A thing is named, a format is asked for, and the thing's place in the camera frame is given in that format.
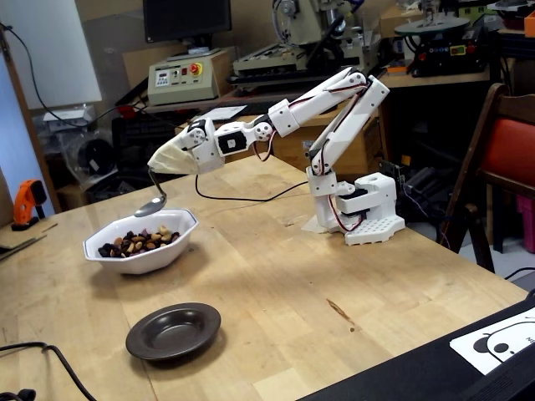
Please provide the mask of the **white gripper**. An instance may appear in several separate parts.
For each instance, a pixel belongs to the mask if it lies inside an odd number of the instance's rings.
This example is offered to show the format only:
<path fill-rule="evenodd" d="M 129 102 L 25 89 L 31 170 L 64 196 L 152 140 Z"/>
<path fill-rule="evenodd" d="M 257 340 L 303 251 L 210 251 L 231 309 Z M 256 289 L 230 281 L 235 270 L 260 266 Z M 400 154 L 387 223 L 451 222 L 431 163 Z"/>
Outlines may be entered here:
<path fill-rule="evenodd" d="M 198 119 L 158 148 L 147 165 L 155 173 L 173 175 L 205 174 L 222 168 L 225 160 L 215 133 L 211 119 Z"/>

